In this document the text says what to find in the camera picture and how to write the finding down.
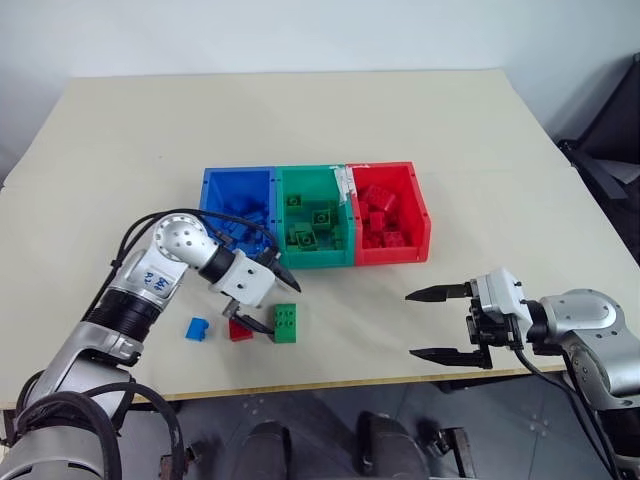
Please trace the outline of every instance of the plastic storage bin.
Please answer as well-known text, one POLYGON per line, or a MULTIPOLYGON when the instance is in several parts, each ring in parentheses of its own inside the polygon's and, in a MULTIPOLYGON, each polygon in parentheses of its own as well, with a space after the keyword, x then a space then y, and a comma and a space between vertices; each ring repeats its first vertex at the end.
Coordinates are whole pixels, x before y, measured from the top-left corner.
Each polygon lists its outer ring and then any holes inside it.
POLYGON ((286 267, 353 265, 353 211, 349 196, 341 198, 336 168, 343 167, 276 167, 277 231, 286 267))
MULTIPOLYGON (((200 208, 243 217, 275 234, 275 168, 207 168, 202 181, 200 208)), ((261 232, 245 225, 217 218, 210 221, 234 239, 230 248, 240 248, 249 256, 257 255, 270 245, 261 232)))
POLYGON ((431 220, 411 162, 348 165, 356 265, 424 262, 431 220))

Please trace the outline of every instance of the blue bin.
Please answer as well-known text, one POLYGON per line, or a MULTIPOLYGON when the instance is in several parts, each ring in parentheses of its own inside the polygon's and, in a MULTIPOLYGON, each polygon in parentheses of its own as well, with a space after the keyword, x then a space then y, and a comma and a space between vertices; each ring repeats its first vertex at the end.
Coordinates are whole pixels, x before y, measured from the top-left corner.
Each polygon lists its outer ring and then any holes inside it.
MULTIPOLYGON (((250 220, 275 235, 276 170, 273 167, 207 168, 202 181, 200 209, 227 213, 250 220)), ((271 243, 261 232, 217 218, 211 223, 234 239, 229 248, 239 248, 252 257, 271 243)))

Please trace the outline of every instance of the green bin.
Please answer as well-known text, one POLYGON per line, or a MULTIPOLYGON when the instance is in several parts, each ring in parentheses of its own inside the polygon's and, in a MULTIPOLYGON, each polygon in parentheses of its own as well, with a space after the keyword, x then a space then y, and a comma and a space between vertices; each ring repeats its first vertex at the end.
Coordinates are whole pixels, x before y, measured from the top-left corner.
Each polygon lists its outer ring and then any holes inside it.
POLYGON ((355 221, 349 192, 336 169, 344 165, 276 167, 277 233, 288 268, 354 264, 355 221))

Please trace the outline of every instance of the red bin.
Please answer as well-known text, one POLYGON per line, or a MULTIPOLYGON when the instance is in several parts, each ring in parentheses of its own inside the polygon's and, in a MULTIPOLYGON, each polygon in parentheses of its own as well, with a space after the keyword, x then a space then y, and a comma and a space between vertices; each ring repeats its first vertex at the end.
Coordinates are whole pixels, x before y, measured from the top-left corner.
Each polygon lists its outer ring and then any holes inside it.
POLYGON ((411 162, 347 165, 353 175, 351 204, 356 223, 355 265, 424 262, 431 220, 411 162), (384 214, 384 231, 374 219, 384 214))

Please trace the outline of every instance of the white wall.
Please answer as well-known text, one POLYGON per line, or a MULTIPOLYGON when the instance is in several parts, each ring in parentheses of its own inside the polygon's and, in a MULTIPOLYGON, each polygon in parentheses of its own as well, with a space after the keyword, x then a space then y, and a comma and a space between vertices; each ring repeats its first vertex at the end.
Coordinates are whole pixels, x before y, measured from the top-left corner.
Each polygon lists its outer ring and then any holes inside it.
POLYGON ((640 0, 2 0, 0 179, 70 76, 503 67, 557 137, 637 51, 640 0))

